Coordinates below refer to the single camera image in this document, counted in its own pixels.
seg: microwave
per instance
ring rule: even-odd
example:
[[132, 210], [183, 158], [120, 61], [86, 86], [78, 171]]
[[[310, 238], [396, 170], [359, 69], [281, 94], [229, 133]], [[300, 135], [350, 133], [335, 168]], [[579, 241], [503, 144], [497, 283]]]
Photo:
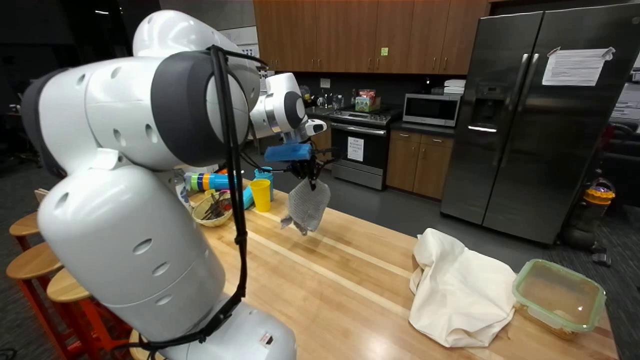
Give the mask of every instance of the microwave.
[[403, 121], [441, 126], [456, 126], [462, 95], [406, 94]]

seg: upper cabinet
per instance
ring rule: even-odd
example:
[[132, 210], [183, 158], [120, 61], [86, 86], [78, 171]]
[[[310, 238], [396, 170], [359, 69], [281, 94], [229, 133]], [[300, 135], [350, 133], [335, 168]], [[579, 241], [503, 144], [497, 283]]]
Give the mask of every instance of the upper cabinet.
[[449, 0], [415, 2], [407, 59], [408, 72], [438, 74], [448, 14]]
[[487, 16], [488, 12], [487, 0], [451, 0], [440, 74], [467, 73], [478, 20]]
[[271, 70], [466, 74], [488, 0], [253, 0]]
[[376, 72], [406, 72], [413, 6], [414, 1], [378, 1]]

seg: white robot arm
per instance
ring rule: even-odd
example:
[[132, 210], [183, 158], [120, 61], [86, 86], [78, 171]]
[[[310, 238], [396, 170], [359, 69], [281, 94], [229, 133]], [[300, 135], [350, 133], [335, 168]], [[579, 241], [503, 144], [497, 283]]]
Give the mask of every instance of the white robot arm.
[[[134, 57], [59, 70], [22, 102], [30, 139], [60, 181], [38, 211], [43, 237], [96, 299], [146, 339], [171, 341], [206, 326], [227, 295], [224, 269], [168, 187], [172, 170], [225, 160], [210, 45], [240, 52], [180, 12], [149, 15]], [[269, 78], [259, 96], [254, 62], [229, 56], [238, 143], [322, 131], [305, 122], [292, 74]], [[171, 360], [294, 359], [293, 332], [242, 302], [205, 342], [166, 347]]]

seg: refrigerator door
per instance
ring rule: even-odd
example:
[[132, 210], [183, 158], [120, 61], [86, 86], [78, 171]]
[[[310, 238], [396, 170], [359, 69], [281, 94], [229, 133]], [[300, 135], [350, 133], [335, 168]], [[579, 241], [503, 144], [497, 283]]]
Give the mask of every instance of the refrigerator door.
[[[639, 22], [638, 3], [545, 13], [483, 225], [554, 241], [637, 58]], [[558, 47], [615, 53], [595, 86], [543, 85]]]
[[479, 21], [440, 211], [481, 224], [542, 12]]

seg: wooden stool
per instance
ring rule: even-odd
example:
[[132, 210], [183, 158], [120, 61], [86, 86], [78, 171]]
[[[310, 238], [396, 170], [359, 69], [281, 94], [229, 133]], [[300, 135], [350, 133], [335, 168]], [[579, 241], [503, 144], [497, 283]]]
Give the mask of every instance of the wooden stool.
[[[73, 336], [71, 332], [61, 332], [51, 318], [47, 306], [40, 298], [40, 293], [35, 288], [33, 280], [37, 280], [43, 290], [49, 284], [48, 275], [62, 268], [62, 264], [53, 254], [48, 244], [41, 243], [33, 248], [26, 249], [15, 258], [6, 268], [8, 277], [17, 281], [20, 290], [29, 301], [33, 312], [38, 317], [40, 325], [44, 328], [49, 339], [53, 343], [58, 355], [62, 359], [73, 359], [82, 352], [82, 346], [76, 342], [67, 346], [66, 341]], [[67, 314], [54, 304], [55, 310], [62, 317], [62, 320], [71, 328]]]
[[93, 359], [93, 356], [97, 356], [100, 349], [110, 352], [114, 347], [128, 343], [127, 340], [114, 340], [104, 325], [103, 318], [111, 320], [114, 330], [121, 333], [123, 337], [131, 331], [131, 327], [101, 304], [92, 301], [89, 291], [86, 291], [67, 269], [60, 270], [51, 279], [47, 287], [47, 296], [65, 307], [74, 307], [76, 304], [80, 306], [86, 315], [89, 327], [78, 331], [83, 332], [83, 337], [88, 340], [86, 351], [90, 358]]
[[18, 244], [22, 251], [27, 251], [31, 248], [27, 241], [27, 236], [39, 233], [38, 230], [38, 212], [29, 214], [24, 218], [16, 221], [9, 228], [9, 233], [18, 240]]
[[[131, 332], [131, 336], [129, 336], [129, 342], [130, 343], [138, 342], [137, 331], [133, 330]], [[131, 357], [133, 357], [133, 360], [147, 360], [147, 358], [149, 357], [149, 352], [147, 352], [146, 350], [142, 350], [139, 347], [132, 347], [129, 349], [129, 352], [131, 353]], [[166, 359], [162, 355], [156, 354], [156, 360], [166, 360]]]

